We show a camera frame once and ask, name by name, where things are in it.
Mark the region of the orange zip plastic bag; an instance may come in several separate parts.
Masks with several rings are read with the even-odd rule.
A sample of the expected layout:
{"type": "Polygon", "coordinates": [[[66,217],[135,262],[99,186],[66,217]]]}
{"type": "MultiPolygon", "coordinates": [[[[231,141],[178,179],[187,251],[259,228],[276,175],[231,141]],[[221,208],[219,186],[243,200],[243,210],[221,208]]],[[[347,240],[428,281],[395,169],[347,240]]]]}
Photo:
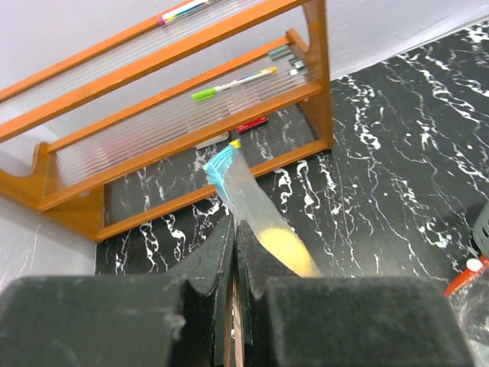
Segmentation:
{"type": "Polygon", "coordinates": [[[488,259],[470,258],[466,269],[446,288],[476,366],[488,366],[488,259]]]}

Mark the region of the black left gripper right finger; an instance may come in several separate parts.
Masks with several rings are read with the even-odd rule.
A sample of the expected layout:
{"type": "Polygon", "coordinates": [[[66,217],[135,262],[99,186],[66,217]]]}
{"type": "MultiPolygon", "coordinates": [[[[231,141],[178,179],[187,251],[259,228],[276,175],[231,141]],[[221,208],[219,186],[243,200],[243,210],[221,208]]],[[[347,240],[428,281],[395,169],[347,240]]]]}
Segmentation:
{"type": "Polygon", "coordinates": [[[301,278],[246,222],[235,249],[239,366],[473,366],[448,300],[411,277],[301,278]]]}

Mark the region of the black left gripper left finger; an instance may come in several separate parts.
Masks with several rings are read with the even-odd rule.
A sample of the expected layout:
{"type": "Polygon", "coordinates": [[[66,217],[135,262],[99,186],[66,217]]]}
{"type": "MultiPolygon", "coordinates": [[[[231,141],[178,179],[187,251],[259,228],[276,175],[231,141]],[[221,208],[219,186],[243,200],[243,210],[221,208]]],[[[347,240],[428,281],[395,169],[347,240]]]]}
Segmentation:
{"type": "Polygon", "coordinates": [[[228,366],[234,223],[161,274],[20,278],[1,295],[3,366],[228,366]]]}

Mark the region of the blue zip top bag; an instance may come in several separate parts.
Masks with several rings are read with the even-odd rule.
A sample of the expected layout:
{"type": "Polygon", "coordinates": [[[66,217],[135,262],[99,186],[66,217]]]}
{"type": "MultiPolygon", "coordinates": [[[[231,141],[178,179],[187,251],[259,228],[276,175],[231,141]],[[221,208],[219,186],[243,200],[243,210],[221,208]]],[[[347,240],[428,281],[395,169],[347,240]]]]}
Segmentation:
{"type": "Polygon", "coordinates": [[[322,275],[303,241],[259,187],[242,154],[240,140],[230,142],[211,158],[204,171],[235,222],[246,221],[262,247],[303,278],[322,275]]]}

